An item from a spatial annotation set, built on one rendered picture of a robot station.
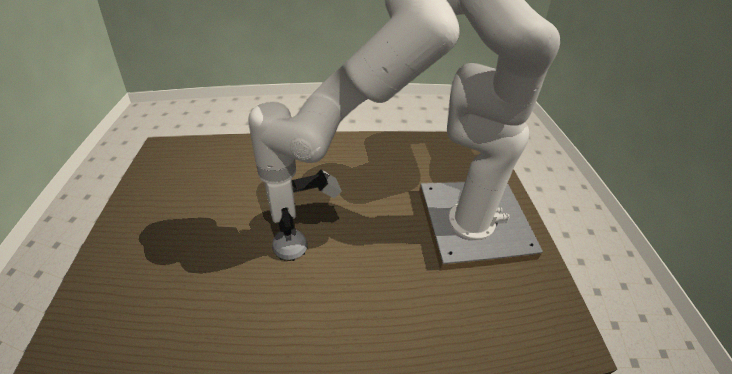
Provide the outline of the silver dome bell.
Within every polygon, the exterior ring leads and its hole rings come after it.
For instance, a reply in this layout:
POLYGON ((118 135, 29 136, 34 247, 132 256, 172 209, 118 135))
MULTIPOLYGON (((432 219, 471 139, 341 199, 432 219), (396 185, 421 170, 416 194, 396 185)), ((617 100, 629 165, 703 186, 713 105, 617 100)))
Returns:
POLYGON ((280 260, 295 261, 296 258, 305 254, 307 241, 300 231, 293 229, 277 233, 272 246, 280 260))

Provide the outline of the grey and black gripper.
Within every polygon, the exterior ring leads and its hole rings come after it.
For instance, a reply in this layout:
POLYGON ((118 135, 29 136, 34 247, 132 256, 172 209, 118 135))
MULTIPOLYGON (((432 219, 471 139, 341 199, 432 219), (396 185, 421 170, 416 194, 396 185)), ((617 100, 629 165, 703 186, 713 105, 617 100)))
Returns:
POLYGON ((268 202, 270 201, 270 211, 272 210, 272 220, 274 223, 279 223, 281 232, 294 229, 293 219, 296 217, 296 212, 291 178, 293 178, 295 173, 296 170, 291 177, 279 182, 266 181, 258 175, 263 182, 266 182, 265 188, 268 202), (283 220, 284 223, 282 222, 283 220))

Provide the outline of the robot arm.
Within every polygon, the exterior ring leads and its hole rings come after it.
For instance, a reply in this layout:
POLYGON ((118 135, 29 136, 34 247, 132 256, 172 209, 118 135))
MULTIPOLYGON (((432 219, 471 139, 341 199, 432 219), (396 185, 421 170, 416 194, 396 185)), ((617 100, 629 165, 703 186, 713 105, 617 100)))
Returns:
POLYGON ((251 110, 258 175, 279 182, 294 174, 295 159, 320 161, 351 111, 368 99, 388 101, 454 47, 459 38, 455 15, 465 14, 498 61, 496 68, 464 64, 452 83, 447 135, 482 153, 470 164, 448 220, 460 236, 486 239, 496 222, 510 218, 498 213, 498 205, 528 143, 525 122, 559 50, 559 32, 525 0, 385 0, 385 5, 391 19, 316 89, 296 116, 278 102, 251 110))

